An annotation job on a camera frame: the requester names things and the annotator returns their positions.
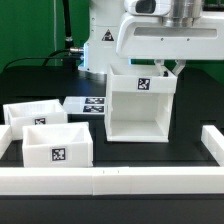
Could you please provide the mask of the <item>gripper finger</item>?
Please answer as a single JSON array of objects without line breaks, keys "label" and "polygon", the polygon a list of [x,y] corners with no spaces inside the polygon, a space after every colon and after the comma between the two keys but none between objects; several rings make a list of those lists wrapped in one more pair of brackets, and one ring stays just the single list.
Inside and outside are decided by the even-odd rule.
[{"label": "gripper finger", "polygon": [[178,76],[181,73],[181,71],[185,68],[186,61],[185,60],[176,60],[175,63],[176,63],[176,65],[173,68],[172,73],[175,76]]},{"label": "gripper finger", "polygon": [[161,59],[155,60],[155,65],[157,67],[157,70],[159,71],[159,74],[163,77],[168,76],[167,68],[164,66],[164,61]]}]

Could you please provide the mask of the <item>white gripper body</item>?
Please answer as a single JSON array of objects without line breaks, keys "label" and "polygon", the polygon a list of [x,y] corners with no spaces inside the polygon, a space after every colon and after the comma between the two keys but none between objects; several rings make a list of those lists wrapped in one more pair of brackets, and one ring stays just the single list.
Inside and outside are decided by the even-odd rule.
[{"label": "white gripper body", "polygon": [[124,0],[116,53],[129,59],[224,60],[224,12],[202,0]]}]

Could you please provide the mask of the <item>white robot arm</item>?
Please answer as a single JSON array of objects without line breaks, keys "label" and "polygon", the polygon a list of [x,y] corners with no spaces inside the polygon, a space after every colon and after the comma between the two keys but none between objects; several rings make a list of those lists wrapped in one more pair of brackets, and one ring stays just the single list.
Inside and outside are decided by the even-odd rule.
[{"label": "white robot arm", "polygon": [[224,60],[224,6],[204,0],[90,0],[90,35],[82,71],[105,74],[113,63]]}]

